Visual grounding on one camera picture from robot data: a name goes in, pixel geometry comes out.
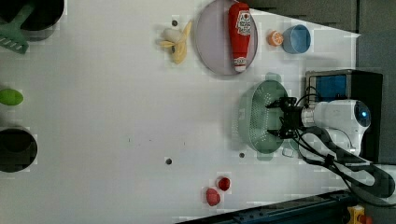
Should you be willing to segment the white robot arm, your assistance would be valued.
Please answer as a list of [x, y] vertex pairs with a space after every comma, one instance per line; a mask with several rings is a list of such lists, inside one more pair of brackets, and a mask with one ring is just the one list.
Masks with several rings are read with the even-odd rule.
[[269, 133], [298, 144], [302, 159], [339, 175], [349, 189], [379, 200], [395, 198], [395, 169], [361, 156], [362, 140], [372, 119], [359, 100], [334, 100], [299, 106], [294, 97], [268, 105], [281, 111], [281, 126]]

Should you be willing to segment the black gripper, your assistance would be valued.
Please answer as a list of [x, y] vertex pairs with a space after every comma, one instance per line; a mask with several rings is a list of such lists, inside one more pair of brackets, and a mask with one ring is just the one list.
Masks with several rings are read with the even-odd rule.
[[301, 106], [295, 106], [295, 97], [280, 97], [267, 106], [267, 108], [283, 108], [283, 120], [280, 130], [268, 130], [268, 133], [280, 139], [296, 137], [295, 129], [303, 127]]

